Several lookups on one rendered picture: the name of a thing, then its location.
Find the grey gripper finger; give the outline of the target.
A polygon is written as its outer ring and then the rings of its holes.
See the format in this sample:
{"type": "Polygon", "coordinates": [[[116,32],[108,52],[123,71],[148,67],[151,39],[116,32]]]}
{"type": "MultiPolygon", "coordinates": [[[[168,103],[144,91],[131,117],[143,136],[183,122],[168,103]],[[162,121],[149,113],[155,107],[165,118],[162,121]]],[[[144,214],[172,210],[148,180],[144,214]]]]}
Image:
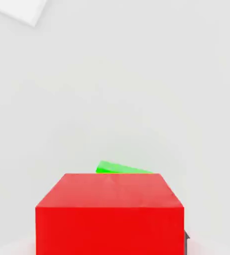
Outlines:
{"type": "Polygon", "coordinates": [[[184,255],[202,255],[202,244],[198,236],[191,236],[184,231],[184,255]]]}

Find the small red cube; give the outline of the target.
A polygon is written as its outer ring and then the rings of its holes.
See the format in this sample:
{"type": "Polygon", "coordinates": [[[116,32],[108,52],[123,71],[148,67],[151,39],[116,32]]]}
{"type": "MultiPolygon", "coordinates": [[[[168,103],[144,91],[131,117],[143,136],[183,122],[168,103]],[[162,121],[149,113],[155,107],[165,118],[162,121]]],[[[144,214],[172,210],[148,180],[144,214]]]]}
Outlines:
{"type": "Polygon", "coordinates": [[[35,208],[36,255],[184,255],[184,206],[160,174],[65,174],[35,208]]]}

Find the small green cube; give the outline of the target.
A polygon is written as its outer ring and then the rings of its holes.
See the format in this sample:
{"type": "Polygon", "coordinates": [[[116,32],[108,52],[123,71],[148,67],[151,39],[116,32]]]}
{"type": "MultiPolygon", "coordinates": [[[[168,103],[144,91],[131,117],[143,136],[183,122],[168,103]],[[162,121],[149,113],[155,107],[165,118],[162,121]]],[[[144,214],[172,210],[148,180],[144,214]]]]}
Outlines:
{"type": "Polygon", "coordinates": [[[125,165],[121,165],[121,164],[117,164],[117,163],[112,163],[112,162],[108,162],[108,161],[100,161],[100,163],[97,166],[96,169],[96,173],[135,173],[135,174],[139,174],[139,173],[152,173],[150,171],[146,171],[143,169],[138,169],[138,168],[134,168],[134,167],[129,167],[129,166],[125,166],[125,165]]]}

